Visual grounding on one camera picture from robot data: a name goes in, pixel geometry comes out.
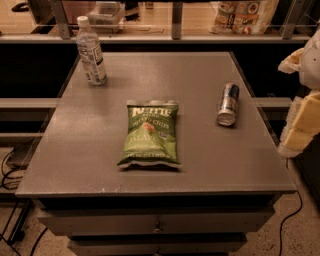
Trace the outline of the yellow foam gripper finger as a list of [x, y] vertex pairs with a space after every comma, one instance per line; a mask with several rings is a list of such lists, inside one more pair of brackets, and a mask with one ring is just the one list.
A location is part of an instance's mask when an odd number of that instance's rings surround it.
[[278, 70], [287, 74], [297, 72], [300, 68], [299, 63], [302, 56], [302, 52], [303, 48], [300, 48], [291, 53], [279, 64]]
[[286, 125], [280, 136], [278, 152], [285, 158], [294, 158], [320, 133], [320, 92], [311, 92], [292, 101]]

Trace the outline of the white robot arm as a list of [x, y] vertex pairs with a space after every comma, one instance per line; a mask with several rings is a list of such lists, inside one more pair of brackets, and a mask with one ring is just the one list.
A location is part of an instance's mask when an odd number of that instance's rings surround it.
[[299, 81], [311, 92], [291, 102], [286, 125], [280, 136], [278, 152], [294, 158], [320, 133], [320, 31], [303, 48], [290, 54], [278, 66], [283, 73], [299, 73]]

